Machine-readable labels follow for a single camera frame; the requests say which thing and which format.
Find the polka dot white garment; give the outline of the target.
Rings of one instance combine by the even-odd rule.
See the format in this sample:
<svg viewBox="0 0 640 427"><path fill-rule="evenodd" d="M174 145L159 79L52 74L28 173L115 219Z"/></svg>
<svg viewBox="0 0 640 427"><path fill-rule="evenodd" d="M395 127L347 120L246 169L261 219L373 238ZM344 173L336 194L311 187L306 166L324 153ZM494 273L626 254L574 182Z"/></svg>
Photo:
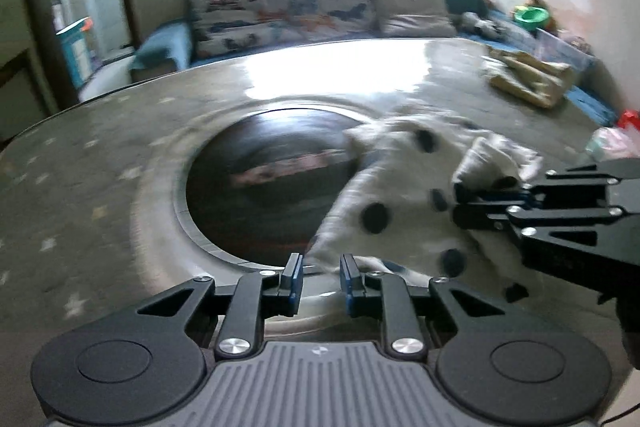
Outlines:
<svg viewBox="0 0 640 427"><path fill-rule="evenodd" d="M346 136L360 166L311 239L313 265L335 272L352 254L364 271L396 272L414 285L449 277L509 301L544 295L544 279L522 265L506 234L452 220L457 188L519 188L540 173L536 150L420 104Z"/></svg>

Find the pink plastic bag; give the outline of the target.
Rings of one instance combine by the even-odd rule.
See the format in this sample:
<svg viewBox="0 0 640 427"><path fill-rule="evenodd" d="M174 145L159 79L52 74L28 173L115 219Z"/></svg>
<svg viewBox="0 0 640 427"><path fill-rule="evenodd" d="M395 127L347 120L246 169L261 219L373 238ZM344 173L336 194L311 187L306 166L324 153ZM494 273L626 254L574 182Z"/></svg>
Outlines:
<svg viewBox="0 0 640 427"><path fill-rule="evenodd" d="M591 135L586 154L595 161L640 157L639 113L627 109L613 127L602 127Z"/></svg>

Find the beige folded garment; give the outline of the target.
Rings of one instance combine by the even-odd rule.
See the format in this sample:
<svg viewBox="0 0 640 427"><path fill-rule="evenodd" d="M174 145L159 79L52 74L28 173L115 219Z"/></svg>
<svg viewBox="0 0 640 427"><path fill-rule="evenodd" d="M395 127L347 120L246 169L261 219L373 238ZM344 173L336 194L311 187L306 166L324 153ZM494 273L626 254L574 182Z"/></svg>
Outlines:
<svg viewBox="0 0 640 427"><path fill-rule="evenodd" d="M570 64L539 61L523 51L492 46L483 56L482 76L490 87L542 109L559 105L578 79Z"/></svg>

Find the clear plastic storage box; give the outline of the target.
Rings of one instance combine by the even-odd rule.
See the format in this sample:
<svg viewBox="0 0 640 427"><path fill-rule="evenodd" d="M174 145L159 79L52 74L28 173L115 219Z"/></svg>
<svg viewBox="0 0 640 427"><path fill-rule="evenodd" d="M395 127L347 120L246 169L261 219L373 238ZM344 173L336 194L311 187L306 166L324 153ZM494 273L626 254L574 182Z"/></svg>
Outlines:
<svg viewBox="0 0 640 427"><path fill-rule="evenodd" d="M587 72L596 62L592 55L578 50L543 29L537 29L536 40L535 56L543 62L567 64L576 72Z"/></svg>

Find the green plastic bowl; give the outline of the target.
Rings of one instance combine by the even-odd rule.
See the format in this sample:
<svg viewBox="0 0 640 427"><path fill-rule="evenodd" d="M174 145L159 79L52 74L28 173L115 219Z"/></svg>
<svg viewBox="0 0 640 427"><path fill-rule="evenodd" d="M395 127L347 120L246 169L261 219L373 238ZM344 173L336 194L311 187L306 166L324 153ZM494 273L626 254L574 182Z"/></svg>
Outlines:
<svg viewBox="0 0 640 427"><path fill-rule="evenodd" d="M514 12L515 23L527 31L545 28L549 18L549 12L539 6L521 6Z"/></svg>

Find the beige plain cushion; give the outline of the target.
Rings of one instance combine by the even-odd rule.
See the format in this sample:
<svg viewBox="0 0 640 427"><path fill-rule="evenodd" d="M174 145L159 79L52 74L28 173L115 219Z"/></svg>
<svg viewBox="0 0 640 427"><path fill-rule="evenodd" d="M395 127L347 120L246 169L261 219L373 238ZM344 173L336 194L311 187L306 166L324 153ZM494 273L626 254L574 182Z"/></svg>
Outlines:
<svg viewBox="0 0 640 427"><path fill-rule="evenodd" d="M446 0L374 0L378 31L387 38L457 35Z"/></svg>

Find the butterfly print cushion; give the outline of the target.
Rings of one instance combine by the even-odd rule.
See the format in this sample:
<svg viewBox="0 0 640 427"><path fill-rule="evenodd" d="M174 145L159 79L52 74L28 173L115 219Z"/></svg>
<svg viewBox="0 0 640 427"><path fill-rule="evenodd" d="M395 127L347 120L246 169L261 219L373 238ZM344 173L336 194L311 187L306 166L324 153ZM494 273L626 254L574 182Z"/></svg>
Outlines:
<svg viewBox="0 0 640 427"><path fill-rule="evenodd" d="M374 0L189 0L189 10L200 60L361 35L376 22Z"/></svg>

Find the blue sofa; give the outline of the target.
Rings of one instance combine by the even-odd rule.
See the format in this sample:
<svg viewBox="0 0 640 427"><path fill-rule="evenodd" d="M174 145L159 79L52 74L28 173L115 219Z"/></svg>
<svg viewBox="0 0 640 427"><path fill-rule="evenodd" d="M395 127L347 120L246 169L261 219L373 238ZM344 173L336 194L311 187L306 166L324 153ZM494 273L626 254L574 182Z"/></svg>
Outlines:
<svg viewBox="0 0 640 427"><path fill-rule="evenodd" d="M303 43L364 38L463 37L585 77L592 55L549 29L528 32L489 0L184 0L184 14L158 26L134 54L134 81L226 58Z"/></svg>

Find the dark wooden cabinet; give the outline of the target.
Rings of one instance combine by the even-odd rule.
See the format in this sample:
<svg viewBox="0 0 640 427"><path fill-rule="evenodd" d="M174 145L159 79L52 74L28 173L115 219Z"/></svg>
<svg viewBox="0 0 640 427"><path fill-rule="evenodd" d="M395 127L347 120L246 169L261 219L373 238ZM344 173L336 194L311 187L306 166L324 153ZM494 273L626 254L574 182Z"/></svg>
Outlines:
<svg viewBox="0 0 640 427"><path fill-rule="evenodd" d="M11 141L50 115L32 61L28 51L24 50L1 67L1 142Z"/></svg>

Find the blue cardboard box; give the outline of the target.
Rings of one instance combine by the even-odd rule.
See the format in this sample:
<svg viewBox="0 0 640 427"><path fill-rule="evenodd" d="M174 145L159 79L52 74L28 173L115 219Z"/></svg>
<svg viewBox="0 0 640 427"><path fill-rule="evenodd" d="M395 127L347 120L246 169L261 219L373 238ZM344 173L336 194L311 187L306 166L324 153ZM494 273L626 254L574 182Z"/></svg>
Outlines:
<svg viewBox="0 0 640 427"><path fill-rule="evenodd" d="M87 42L87 34L91 29L91 18L83 17L56 33L62 46L70 79L76 90L84 87L93 73L91 51Z"/></svg>

